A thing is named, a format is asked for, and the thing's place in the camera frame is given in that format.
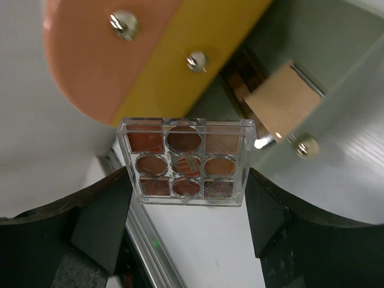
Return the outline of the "colourful small eyeshadow palette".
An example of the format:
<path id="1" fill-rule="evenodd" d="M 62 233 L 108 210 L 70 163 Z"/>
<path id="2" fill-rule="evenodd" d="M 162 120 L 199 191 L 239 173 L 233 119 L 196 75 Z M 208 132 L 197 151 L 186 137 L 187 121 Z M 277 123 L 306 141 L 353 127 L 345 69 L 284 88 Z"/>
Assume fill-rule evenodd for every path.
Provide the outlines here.
<path id="1" fill-rule="evenodd" d="M 254 121 L 124 118 L 117 138 L 139 203 L 241 206 Z"/>

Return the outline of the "peach top drawer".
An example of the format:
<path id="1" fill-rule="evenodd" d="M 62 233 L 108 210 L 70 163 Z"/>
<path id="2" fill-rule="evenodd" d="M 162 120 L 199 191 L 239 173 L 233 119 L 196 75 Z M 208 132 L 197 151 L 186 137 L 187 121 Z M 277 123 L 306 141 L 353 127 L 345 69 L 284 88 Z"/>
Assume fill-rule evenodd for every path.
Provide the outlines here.
<path id="1" fill-rule="evenodd" d="M 67 100 L 110 124 L 179 1 L 47 1 L 43 43 Z"/>

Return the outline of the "square pink blush palette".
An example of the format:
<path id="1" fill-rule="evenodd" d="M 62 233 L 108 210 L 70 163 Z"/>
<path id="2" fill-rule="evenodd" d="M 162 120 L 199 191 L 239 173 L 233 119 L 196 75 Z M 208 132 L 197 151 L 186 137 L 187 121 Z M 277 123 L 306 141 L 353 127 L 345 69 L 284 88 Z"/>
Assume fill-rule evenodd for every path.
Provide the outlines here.
<path id="1" fill-rule="evenodd" d="M 245 97 L 256 125 L 256 148 L 280 142 L 322 101 L 322 93 L 289 61 Z"/>

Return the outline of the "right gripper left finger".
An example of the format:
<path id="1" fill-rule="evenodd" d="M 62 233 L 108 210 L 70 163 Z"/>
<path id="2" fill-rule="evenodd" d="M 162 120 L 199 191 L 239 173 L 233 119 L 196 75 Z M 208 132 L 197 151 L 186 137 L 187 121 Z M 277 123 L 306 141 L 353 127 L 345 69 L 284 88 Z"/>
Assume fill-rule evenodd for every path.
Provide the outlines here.
<path id="1" fill-rule="evenodd" d="M 132 192 L 120 168 L 52 203 L 1 218 L 1 286 L 105 287 Z"/>

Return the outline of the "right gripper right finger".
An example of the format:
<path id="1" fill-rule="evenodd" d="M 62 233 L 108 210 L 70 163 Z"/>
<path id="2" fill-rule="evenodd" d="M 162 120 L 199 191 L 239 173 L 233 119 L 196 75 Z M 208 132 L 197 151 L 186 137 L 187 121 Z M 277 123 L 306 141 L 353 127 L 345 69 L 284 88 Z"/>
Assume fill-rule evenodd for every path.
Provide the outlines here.
<path id="1" fill-rule="evenodd" d="M 245 199 L 266 287 L 383 287 L 383 225 L 318 208 L 255 169 Z"/>

